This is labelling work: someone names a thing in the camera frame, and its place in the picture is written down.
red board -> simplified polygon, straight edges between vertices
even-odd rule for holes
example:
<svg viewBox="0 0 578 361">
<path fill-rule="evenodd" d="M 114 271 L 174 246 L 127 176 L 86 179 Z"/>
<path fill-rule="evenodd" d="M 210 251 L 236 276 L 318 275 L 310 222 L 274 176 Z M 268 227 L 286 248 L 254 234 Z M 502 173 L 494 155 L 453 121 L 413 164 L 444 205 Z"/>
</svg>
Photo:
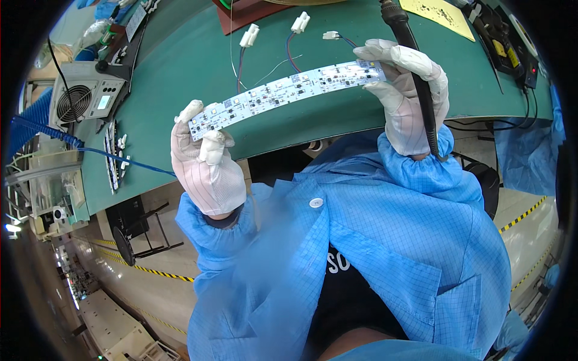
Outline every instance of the red board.
<svg viewBox="0 0 578 361">
<path fill-rule="evenodd" d="M 263 0 L 239 0 L 233 4 L 231 23 L 231 10 L 223 6 L 219 0 L 213 0 L 217 5 L 217 15 L 224 35 L 254 23 L 271 14 L 275 14 L 281 10 L 292 8 L 292 5 L 280 5 Z"/>
</svg>

yellow paper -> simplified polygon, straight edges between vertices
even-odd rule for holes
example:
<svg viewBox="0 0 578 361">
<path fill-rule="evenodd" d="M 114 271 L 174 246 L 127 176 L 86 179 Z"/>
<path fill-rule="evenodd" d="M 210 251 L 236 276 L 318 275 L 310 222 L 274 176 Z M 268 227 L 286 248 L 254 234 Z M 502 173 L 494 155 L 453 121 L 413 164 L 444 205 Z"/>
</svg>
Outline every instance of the yellow paper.
<svg viewBox="0 0 578 361">
<path fill-rule="evenodd" d="M 473 42 L 476 41 L 462 11 L 444 0 L 399 0 L 399 4 L 405 11 L 428 18 Z"/>
</svg>

yellow-black floor stripe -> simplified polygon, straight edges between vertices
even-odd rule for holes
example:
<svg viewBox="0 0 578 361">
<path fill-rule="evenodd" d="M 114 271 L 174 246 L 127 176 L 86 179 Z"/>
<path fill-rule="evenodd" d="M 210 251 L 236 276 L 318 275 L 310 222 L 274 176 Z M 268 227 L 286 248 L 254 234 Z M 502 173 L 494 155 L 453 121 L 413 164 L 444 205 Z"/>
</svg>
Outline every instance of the yellow-black floor stripe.
<svg viewBox="0 0 578 361">
<path fill-rule="evenodd" d="M 176 327 L 174 327 L 174 326 L 171 326 L 171 325 L 169 325 L 168 323 L 166 323 L 165 321 L 161 320 L 160 318 L 157 318 L 157 317 L 151 315 L 151 314 L 148 313 L 147 311 L 145 311 L 145 310 L 143 310 L 142 308 L 138 307 L 136 304 L 133 304 L 132 302 L 130 302 L 129 300 L 127 300 L 126 298 L 124 298 L 124 297 L 119 297 L 119 298 L 122 298 L 123 301 L 125 301 L 125 303 L 127 303 L 127 304 L 128 304 L 129 306 L 131 306 L 132 308 L 137 309 L 137 310 L 139 310 L 140 312 L 148 315 L 149 317 L 154 318 L 156 321 L 162 323 L 163 325 L 165 325 L 165 326 L 167 326 L 167 327 L 169 327 L 169 328 L 171 328 L 171 329 L 173 329 L 173 330 L 175 330 L 175 331 L 178 331 L 178 332 L 180 332 L 180 333 L 182 333 L 182 334 L 187 334 L 185 331 L 183 331 L 183 330 L 181 330 L 181 329 L 178 329 L 178 328 L 176 328 Z"/>
<path fill-rule="evenodd" d="M 95 239 L 95 240 L 93 240 L 93 241 L 95 241 L 95 242 L 97 242 L 97 243 L 104 243 L 104 244 L 109 244 L 109 245 L 116 245 L 116 242 L 114 242 L 114 241 L 99 240 L 99 239 Z"/>
<path fill-rule="evenodd" d="M 520 222 L 522 219 L 526 218 L 530 213 L 532 213 L 536 208 L 538 208 L 538 206 L 540 204 L 542 204 L 542 202 L 544 202 L 544 200 L 547 197 L 544 196 L 542 197 L 542 199 L 540 201 L 538 201 L 538 203 L 536 203 L 532 208 L 530 208 L 529 210 L 527 210 L 524 214 L 522 214 L 521 216 L 519 216 L 518 218 L 514 219 L 512 222 L 508 223 L 507 225 L 505 225 L 504 227 L 502 227 L 498 232 L 500 232 L 500 234 L 502 234 L 503 232 L 507 231 L 508 229 L 514 227 L 514 225 L 518 222 Z"/>
<path fill-rule="evenodd" d="M 97 248 L 97 250 L 98 250 L 100 253 L 102 253 L 105 257 L 107 257 L 107 258 L 109 258 L 109 259 L 111 259 L 111 260 L 113 260 L 113 261 L 115 261 L 115 262 L 122 263 L 122 264 L 125 265 L 125 266 L 129 266 L 129 264 L 123 260 L 123 257 L 122 257 L 120 254 L 117 254 L 117 253 L 114 253 L 114 252 L 110 252 L 110 251 L 108 251 L 108 250 L 103 250 L 102 248 Z M 179 275 L 177 275 L 177 274 L 172 274 L 172 273 L 168 273 L 168 272 L 161 272 L 161 271 L 157 271 L 157 270 L 153 270 L 153 269 L 148 269 L 148 268 L 146 268 L 146 267 L 141 267 L 141 266 L 137 266 L 137 265 L 134 265 L 133 268 L 136 268 L 136 269 L 141 270 L 141 271 L 153 273 L 153 274 L 156 274 L 156 275 L 158 275 L 158 276 L 164 276 L 164 277 L 168 277 L 168 278 L 174 278 L 174 279 L 176 279 L 176 280 L 182 280 L 182 281 L 185 281 L 185 282 L 194 282 L 194 281 L 195 281 L 195 279 L 192 278 L 192 277 L 179 276 Z"/>
<path fill-rule="evenodd" d="M 514 286 L 514 288 L 512 288 L 511 292 L 514 291 L 516 288 L 518 288 L 522 282 L 524 282 L 526 280 L 526 278 L 528 278 L 528 276 L 530 276 L 530 273 L 532 273 L 536 267 L 540 264 L 540 262 L 542 261 L 542 259 L 544 259 L 544 257 L 546 257 L 546 255 L 550 252 L 550 249 L 552 248 L 552 246 L 554 245 L 554 242 L 550 243 L 550 245 L 548 246 L 548 248 L 546 248 L 546 251 L 544 252 L 544 254 L 542 255 L 542 257 L 540 257 L 540 259 L 538 260 L 538 262 L 536 262 L 536 264 L 534 265 L 534 267 L 532 267 L 532 269 L 530 270 L 530 272 L 528 272 L 526 274 L 526 276 L 524 276 L 524 278 L 522 278 L 522 280 L 520 282 L 518 282 L 517 285 Z"/>
</svg>

soldering iron handle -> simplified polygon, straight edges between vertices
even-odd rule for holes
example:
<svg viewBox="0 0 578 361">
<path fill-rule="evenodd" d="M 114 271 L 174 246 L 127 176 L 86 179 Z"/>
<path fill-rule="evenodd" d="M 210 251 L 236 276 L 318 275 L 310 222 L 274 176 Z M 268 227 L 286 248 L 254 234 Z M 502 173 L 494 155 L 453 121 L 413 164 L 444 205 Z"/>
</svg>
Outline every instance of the soldering iron handle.
<svg viewBox="0 0 578 361">
<path fill-rule="evenodd" d="M 407 22 L 409 16 L 407 16 L 405 10 L 391 0 L 381 1 L 381 17 L 383 21 L 390 26 L 399 45 L 419 51 L 412 29 L 409 27 Z M 417 97 L 420 100 L 421 115 L 424 120 L 425 135 L 428 139 L 429 150 L 437 157 L 437 159 L 445 162 L 447 156 L 443 158 L 439 156 L 438 136 L 433 111 L 434 102 L 432 100 L 429 84 L 415 73 L 412 73 L 412 77 L 413 82 L 416 85 Z"/>
</svg>

blue anti-static coat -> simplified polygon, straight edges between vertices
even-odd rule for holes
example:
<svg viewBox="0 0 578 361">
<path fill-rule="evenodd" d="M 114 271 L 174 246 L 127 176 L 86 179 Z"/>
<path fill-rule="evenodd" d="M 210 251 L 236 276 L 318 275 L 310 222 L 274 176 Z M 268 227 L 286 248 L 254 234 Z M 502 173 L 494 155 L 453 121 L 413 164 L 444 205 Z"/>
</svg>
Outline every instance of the blue anti-static coat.
<svg viewBox="0 0 578 361">
<path fill-rule="evenodd" d="M 454 139 L 445 126 L 438 138 L 448 154 Z M 455 159 L 415 162 L 384 133 L 364 132 L 335 142 L 293 181 L 251 190 L 231 229 L 207 225 L 181 197 L 176 221 L 201 270 L 191 359 L 298 359 L 330 242 L 410 340 L 487 353 L 508 310 L 510 262 L 479 183 Z M 316 198 L 323 203 L 313 207 Z"/>
</svg>

